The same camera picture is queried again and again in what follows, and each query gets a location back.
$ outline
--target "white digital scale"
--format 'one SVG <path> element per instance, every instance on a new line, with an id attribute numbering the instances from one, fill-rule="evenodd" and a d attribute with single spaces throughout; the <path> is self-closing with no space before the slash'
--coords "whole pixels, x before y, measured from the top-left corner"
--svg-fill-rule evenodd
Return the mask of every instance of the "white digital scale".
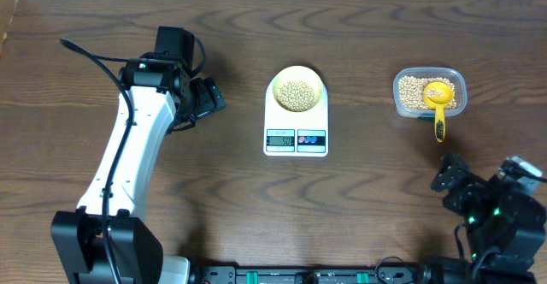
<path id="1" fill-rule="evenodd" d="M 304 81 L 314 90 L 315 106 L 292 112 L 278 101 L 288 81 Z M 283 69 L 266 90 L 264 153 L 268 156 L 324 157 L 328 153 L 328 95 L 315 71 L 302 66 Z"/>

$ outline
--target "container of beans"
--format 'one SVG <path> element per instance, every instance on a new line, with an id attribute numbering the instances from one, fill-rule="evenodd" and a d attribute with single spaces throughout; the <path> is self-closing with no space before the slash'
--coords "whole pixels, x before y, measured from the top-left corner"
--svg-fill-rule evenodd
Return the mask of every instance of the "container of beans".
<path id="1" fill-rule="evenodd" d="M 435 117 L 435 110 L 424 103 L 424 89 L 431 82 L 443 82 L 452 88 L 454 100 L 444 109 L 445 116 L 460 114 L 468 104 L 462 75 L 451 68 L 416 67 L 401 71 L 393 81 L 397 113 L 404 117 Z"/>

